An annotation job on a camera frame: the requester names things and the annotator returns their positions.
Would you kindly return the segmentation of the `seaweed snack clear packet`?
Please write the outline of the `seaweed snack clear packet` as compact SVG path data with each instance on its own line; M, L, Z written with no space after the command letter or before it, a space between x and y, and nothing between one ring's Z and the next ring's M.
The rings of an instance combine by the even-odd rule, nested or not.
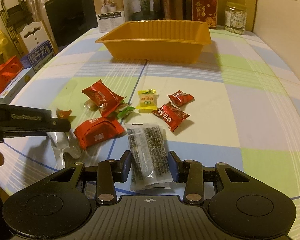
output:
M125 125L132 153L130 189L169 189L173 181L165 150L164 131L158 124Z

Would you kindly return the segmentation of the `large red snack packet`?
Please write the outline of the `large red snack packet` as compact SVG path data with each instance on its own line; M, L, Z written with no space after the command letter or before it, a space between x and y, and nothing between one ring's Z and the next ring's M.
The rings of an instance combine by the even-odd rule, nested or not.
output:
M81 149L111 139L122 134L125 129L115 118L94 118L88 119L76 127L74 134L78 139Z

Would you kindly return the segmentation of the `silver foil packet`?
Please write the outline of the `silver foil packet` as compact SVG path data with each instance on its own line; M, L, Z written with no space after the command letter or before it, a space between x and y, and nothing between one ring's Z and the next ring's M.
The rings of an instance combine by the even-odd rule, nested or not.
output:
M81 157L82 150L73 133L49 132L47 136L51 142L58 170L65 168Z

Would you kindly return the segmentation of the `dark red snack packet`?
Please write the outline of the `dark red snack packet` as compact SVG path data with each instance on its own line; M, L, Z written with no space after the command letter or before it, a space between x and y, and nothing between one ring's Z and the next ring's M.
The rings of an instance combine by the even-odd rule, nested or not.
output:
M152 113L164 120L171 132L174 132L179 125L190 116L178 107L173 106L171 102L153 110Z

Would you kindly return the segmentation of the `small brown candy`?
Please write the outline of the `small brown candy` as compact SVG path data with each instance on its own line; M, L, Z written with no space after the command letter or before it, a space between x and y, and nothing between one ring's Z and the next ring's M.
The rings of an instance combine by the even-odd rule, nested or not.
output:
M72 113L72 110L61 110L61 109L56 109L56 115L57 115L57 118L59 119L68 119L69 116L71 115Z

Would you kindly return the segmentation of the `green candy wrapper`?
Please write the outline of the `green candy wrapper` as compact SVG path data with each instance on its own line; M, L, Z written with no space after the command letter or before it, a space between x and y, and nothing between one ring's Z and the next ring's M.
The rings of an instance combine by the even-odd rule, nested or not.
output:
M115 109L115 113L118 119L124 119L133 111L135 111L135 107L125 103L124 101L121 101L117 106L117 108Z

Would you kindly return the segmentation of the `tan candy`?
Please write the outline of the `tan candy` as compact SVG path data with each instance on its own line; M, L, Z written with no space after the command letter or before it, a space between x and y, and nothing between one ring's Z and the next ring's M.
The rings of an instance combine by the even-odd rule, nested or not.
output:
M84 104L85 108L92 111L92 112L95 112L98 110L98 105L96 103L93 102L93 100L91 99L88 99L85 104Z

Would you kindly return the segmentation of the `red pillow snack packet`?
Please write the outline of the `red pillow snack packet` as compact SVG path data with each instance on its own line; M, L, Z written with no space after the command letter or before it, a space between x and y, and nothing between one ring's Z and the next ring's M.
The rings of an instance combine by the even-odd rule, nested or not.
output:
M113 113L125 98L109 89L101 79L83 89L82 93L98 106L101 116L104 118Z

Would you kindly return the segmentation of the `small red candy packet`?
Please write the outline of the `small red candy packet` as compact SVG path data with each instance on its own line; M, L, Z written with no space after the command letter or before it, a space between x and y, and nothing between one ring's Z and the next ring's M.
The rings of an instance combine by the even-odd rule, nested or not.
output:
M191 94L184 93L181 90L178 90L177 92L173 94L168 94L168 97L174 105L181 107L189 102L192 102L194 100L194 97Z

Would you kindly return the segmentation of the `yellow candy packet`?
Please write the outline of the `yellow candy packet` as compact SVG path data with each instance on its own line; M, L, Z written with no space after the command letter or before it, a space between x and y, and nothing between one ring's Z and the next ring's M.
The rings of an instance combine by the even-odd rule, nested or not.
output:
M136 109L142 111L154 111L157 109L157 91L155 89L139 90L139 103Z

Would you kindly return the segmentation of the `orange plastic tray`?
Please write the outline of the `orange plastic tray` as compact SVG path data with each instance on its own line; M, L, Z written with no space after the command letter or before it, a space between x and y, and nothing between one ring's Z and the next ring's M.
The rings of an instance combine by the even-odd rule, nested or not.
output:
M118 60L196 63L211 44L207 23L186 20L126 22L96 40Z

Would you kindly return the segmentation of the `white blue box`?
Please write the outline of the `white blue box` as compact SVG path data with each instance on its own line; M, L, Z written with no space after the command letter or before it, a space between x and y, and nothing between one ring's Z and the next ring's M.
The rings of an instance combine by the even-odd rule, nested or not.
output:
M9 105L35 73L33 68L23 69L0 94L0 103Z

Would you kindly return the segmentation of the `white wooden rack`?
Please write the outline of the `white wooden rack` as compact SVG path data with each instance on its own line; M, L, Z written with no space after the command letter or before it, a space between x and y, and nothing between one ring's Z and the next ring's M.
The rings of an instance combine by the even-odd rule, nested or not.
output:
M42 21L26 25L18 34L18 41L25 54L47 40L50 41L50 37Z

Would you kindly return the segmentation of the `dark folding stand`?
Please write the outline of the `dark folding stand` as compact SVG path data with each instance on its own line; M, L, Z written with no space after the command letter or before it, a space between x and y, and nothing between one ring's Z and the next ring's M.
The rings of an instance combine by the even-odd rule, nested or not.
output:
M5 0L0 0L2 10L0 11L0 17L9 34L11 41L13 42L16 50L21 57L24 56L23 49L20 42L17 39L17 35L28 25L34 22L32 13L29 11L26 2L17 0L18 4L7 8Z

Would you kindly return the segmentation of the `cashew nut plastic jar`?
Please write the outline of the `cashew nut plastic jar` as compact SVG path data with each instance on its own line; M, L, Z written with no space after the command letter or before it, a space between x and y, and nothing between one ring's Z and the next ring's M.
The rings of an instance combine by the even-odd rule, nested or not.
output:
M247 20L246 6L227 2L225 8L225 22L224 29L234 33L242 35L245 31L245 24Z

